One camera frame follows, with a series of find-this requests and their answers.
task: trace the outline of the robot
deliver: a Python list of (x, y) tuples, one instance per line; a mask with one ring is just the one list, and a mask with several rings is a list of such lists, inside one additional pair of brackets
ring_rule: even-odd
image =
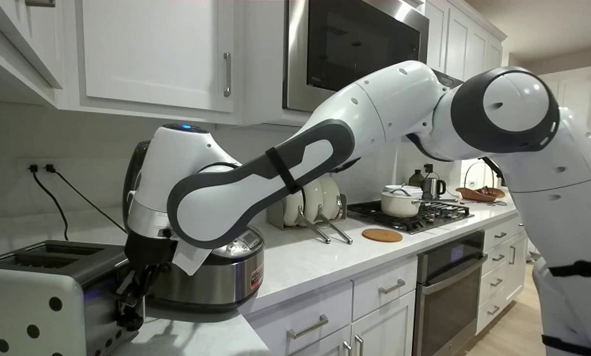
[(161, 265), (194, 275), (212, 250), (246, 234), (255, 214), (402, 137), (437, 161), (497, 163), (544, 258), (534, 277), (548, 354), (591, 354), (591, 133), (520, 68), (493, 70), (455, 89), (420, 62), (380, 70), (248, 165), (208, 133), (159, 129), (127, 214), (133, 273), (121, 287), (119, 323), (141, 327), (139, 299)]

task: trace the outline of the oven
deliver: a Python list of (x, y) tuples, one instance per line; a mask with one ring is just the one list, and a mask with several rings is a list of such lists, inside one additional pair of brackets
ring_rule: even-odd
[(410, 0), (287, 0), (285, 109), (315, 111), (348, 84), (427, 62), (429, 20)]
[(414, 356), (459, 354), (475, 339), (485, 234), (420, 256)]

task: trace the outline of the toaster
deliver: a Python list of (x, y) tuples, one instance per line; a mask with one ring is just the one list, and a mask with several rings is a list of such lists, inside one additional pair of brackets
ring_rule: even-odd
[(42, 242), (0, 256), (0, 354), (103, 356), (137, 333), (115, 321), (119, 246)]

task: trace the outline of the microwave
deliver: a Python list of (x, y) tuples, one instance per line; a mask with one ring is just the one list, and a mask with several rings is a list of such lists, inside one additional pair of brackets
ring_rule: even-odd
[(427, 62), (427, 42), (410, 0), (287, 0), (283, 107), (309, 113), (372, 72)]

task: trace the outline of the oven handle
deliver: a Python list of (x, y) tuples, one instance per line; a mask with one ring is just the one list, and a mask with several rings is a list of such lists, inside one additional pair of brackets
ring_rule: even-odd
[(449, 289), (451, 285), (463, 281), (465, 277), (469, 277), (471, 273), (475, 273), (477, 269), (481, 269), (485, 265), (485, 262), (489, 260), (489, 256), (483, 256), (481, 260), (477, 260), (473, 265), (467, 265), (465, 269), (461, 269), (459, 273), (455, 273), (453, 277), (439, 281), (435, 285), (425, 285), (421, 287), (421, 295), (435, 295), (443, 289)]

